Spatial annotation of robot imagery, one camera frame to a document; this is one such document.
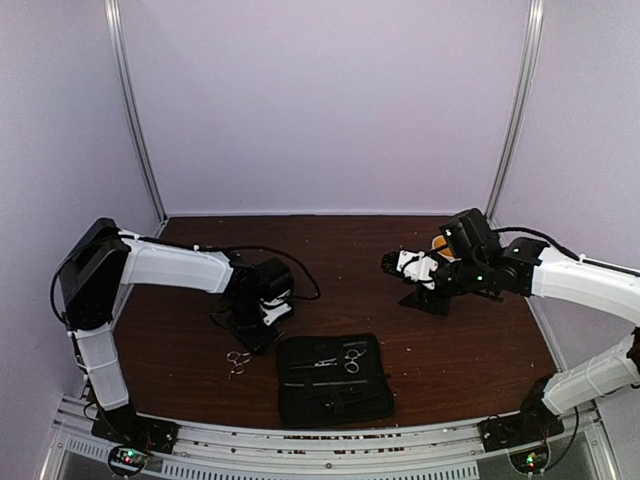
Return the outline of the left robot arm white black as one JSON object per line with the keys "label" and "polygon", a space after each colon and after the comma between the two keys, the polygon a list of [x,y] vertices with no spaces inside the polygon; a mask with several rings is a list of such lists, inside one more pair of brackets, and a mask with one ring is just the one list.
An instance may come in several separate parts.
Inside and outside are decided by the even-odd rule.
{"label": "left robot arm white black", "polygon": [[124,286],[154,286],[220,297],[233,336],[252,354],[278,338],[279,321],[294,307],[294,279],[277,257],[255,264],[237,247],[179,245],[97,219],[56,271],[59,318],[88,377],[106,429],[123,444],[137,442],[144,424],[126,386],[113,333],[113,310]]}

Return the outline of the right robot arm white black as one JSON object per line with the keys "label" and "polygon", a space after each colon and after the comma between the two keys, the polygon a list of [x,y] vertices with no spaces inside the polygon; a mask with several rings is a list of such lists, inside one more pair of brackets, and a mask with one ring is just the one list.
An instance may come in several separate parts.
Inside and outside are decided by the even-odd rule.
{"label": "right robot arm white black", "polygon": [[[563,300],[639,323],[639,273],[578,255],[552,237],[517,227],[509,245],[501,243],[477,208],[464,210],[440,226],[447,260],[439,248],[400,250],[384,255],[381,267],[415,286],[400,305],[445,316],[452,298],[474,294],[497,301],[501,293]],[[577,367],[538,380],[523,400],[512,430],[519,440],[535,440],[557,417],[578,405],[627,386],[639,385],[639,333]]]}

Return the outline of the silver scissors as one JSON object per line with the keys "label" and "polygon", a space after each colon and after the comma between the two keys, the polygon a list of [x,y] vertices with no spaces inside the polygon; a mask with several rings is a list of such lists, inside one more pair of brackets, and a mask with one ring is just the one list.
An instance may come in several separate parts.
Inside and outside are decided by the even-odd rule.
{"label": "silver scissors", "polygon": [[230,351],[226,354],[226,360],[231,364],[228,379],[242,375],[246,370],[246,365],[253,359],[251,352]]}
{"label": "silver scissors", "polygon": [[344,355],[344,368],[350,374],[360,371],[358,360],[366,353],[366,349],[350,348]]}

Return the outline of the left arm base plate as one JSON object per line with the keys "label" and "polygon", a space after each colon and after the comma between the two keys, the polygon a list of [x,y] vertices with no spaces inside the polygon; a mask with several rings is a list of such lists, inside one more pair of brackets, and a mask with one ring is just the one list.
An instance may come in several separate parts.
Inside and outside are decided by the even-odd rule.
{"label": "left arm base plate", "polygon": [[152,453],[171,454],[179,425],[172,421],[140,416],[137,413],[100,411],[91,434],[114,443]]}

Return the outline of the black zip tool case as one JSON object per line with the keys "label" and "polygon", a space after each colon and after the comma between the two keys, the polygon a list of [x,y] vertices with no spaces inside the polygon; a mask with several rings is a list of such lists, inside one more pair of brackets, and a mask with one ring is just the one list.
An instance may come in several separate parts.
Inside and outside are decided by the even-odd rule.
{"label": "black zip tool case", "polygon": [[[357,374],[344,368],[350,348],[366,349]],[[276,366],[278,414],[285,428],[326,428],[395,413],[380,343],[373,334],[292,337],[279,345]]]}

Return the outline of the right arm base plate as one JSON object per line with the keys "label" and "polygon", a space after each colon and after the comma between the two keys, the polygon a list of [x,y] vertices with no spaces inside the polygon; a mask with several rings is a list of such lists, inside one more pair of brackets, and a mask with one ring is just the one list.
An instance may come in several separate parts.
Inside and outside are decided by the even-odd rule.
{"label": "right arm base plate", "polygon": [[562,421],[556,417],[542,419],[523,413],[492,416],[481,421],[478,428],[486,452],[542,442],[564,432]]}

